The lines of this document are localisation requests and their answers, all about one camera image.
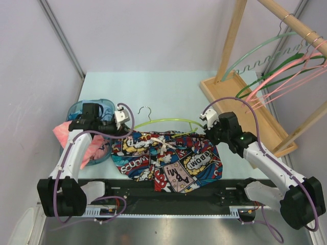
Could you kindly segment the comic print shorts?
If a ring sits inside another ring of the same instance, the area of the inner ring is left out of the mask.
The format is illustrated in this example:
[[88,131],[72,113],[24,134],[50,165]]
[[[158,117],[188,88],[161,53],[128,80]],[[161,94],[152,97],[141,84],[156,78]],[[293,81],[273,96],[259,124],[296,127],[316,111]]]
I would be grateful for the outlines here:
[[133,132],[113,144],[112,160],[121,174],[152,181],[158,192],[187,193],[223,173],[217,147],[197,133]]

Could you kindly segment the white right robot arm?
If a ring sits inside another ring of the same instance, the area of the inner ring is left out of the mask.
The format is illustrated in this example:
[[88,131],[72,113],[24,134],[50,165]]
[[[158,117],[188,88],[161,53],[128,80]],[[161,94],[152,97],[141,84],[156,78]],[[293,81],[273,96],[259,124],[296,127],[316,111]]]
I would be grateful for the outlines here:
[[300,229],[325,214],[326,206],[322,186],[315,177],[306,178],[273,156],[251,132],[244,132],[233,112],[217,114],[208,109],[200,115],[205,122],[206,138],[213,144],[225,143],[229,150],[238,154],[263,172],[275,185],[270,187],[248,179],[236,191],[236,200],[247,205],[251,201],[279,212],[293,229]]

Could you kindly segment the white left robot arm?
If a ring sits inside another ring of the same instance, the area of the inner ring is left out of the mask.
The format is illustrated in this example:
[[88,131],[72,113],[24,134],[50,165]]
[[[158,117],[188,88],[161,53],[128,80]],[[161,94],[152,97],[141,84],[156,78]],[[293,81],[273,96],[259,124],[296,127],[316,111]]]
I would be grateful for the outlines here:
[[86,207],[94,201],[109,203],[113,192],[103,181],[91,181],[80,186],[78,176],[84,155],[94,136],[108,139],[124,139],[133,129],[126,131],[125,123],[135,122],[132,110],[119,103],[110,120],[102,120],[102,107],[98,103],[85,103],[82,113],[68,127],[68,139],[54,170],[46,179],[37,183],[37,191],[47,217],[82,216]]

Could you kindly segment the lime green hanger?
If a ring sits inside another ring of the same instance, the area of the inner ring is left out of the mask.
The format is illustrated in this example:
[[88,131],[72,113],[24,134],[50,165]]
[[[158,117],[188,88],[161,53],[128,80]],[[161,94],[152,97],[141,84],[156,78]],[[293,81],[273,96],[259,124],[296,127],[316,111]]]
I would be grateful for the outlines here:
[[141,112],[142,109],[148,109],[149,110],[149,113],[148,113],[148,121],[134,126],[134,129],[135,130],[138,129],[138,128],[141,128],[143,126],[146,126],[146,125],[156,124],[156,123],[164,123],[164,122],[182,122],[182,123],[188,123],[189,126],[190,126],[190,131],[189,132],[185,132],[185,133],[180,133],[180,135],[186,135],[186,134],[196,133],[199,127],[201,129],[204,129],[204,126],[201,125],[199,122],[196,122],[194,120],[184,119],[184,118],[161,118],[161,119],[152,120],[151,119],[152,109],[150,107],[148,107],[148,106],[142,106],[142,107],[139,108],[138,114],[140,114],[140,112]]

